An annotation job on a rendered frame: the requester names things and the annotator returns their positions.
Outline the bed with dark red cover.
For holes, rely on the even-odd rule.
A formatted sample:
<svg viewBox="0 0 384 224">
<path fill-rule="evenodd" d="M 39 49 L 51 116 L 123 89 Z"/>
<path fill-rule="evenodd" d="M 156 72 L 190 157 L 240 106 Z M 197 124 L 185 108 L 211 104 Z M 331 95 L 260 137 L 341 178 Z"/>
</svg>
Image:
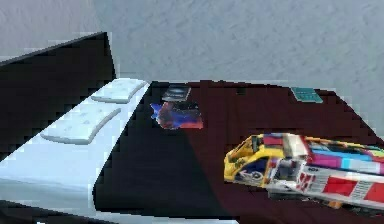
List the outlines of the bed with dark red cover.
<svg viewBox="0 0 384 224">
<path fill-rule="evenodd" d="M 151 117 L 166 91 L 153 82 L 88 140 L 45 140 L 61 117 L 77 115 L 115 77 L 104 33 L 0 63 L 0 200 L 57 211 L 66 224 L 85 217 L 121 224 L 384 224 L 313 202 L 274 201 L 260 189 L 228 184 L 224 157 L 244 138 L 264 132 L 379 145 L 373 130 L 339 96 L 321 91 L 298 102 L 274 85 L 200 81 L 190 97 L 199 129 L 167 130 Z"/>
</svg>

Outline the white and red box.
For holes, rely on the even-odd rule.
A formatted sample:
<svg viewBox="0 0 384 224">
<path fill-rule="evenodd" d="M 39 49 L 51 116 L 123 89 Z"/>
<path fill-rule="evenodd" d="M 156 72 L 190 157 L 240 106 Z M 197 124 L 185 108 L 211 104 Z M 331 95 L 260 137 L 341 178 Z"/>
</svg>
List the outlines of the white and red box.
<svg viewBox="0 0 384 224">
<path fill-rule="evenodd" d="M 338 208 L 384 213 L 384 164 L 342 158 L 340 167 L 282 160 L 265 186 L 270 198 L 312 199 Z"/>
</svg>

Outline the black book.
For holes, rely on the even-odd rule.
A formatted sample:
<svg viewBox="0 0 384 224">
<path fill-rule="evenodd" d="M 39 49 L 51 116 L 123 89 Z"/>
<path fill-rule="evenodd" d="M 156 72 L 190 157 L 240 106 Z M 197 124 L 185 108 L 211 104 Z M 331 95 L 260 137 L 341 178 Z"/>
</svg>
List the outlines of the black book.
<svg viewBox="0 0 384 224">
<path fill-rule="evenodd" d="M 165 91 L 162 99 L 169 102 L 186 101 L 190 91 L 191 87 L 188 85 L 172 84 Z"/>
</svg>

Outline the white pillow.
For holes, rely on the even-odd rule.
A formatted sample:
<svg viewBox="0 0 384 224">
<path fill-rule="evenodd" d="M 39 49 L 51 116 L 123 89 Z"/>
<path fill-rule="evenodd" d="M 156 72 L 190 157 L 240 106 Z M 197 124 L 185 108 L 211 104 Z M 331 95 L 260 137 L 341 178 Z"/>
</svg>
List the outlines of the white pillow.
<svg viewBox="0 0 384 224">
<path fill-rule="evenodd" d="M 57 143 L 88 145 L 99 130 L 120 112 L 121 109 L 116 106 L 78 107 L 53 122 L 41 133 L 41 137 Z"/>
<path fill-rule="evenodd" d="M 144 80 L 117 78 L 91 95 L 91 99 L 104 103 L 127 104 L 145 85 Z"/>
</svg>

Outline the blue and red book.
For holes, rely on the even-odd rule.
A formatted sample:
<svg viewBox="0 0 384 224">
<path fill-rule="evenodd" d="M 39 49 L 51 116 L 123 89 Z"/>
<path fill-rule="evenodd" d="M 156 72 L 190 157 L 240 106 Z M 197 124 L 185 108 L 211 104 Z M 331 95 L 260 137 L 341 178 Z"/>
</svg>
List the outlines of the blue and red book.
<svg viewBox="0 0 384 224">
<path fill-rule="evenodd" d="M 203 121 L 196 102 L 164 102 L 162 105 L 151 103 L 151 118 L 163 129 L 202 129 Z"/>
</svg>

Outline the yellow and multicoloured box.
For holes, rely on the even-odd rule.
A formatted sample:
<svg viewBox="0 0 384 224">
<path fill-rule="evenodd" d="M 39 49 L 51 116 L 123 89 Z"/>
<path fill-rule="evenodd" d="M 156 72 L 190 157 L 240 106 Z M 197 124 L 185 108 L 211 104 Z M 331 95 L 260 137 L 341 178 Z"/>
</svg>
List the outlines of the yellow and multicoloured box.
<svg viewBox="0 0 384 224">
<path fill-rule="evenodd" d="M 224 158 L 224 180 L 265 187 L 279 159 L 384 176 L 384 149 L 291 133 L 251 135 Z"/>
</svg>

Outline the teal book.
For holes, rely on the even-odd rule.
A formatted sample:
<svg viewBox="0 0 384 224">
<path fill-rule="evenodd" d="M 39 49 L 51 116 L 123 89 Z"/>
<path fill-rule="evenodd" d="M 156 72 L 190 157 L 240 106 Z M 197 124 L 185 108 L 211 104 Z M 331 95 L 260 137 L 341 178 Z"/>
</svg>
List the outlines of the teal book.
<svg viewBox="0 0 384 224">
<path fill-rule="evenodd" d="M 322 103 L 322 98 L 313 88 L 291 87 L 295 99 L 304 103 Z"/>
</svg>

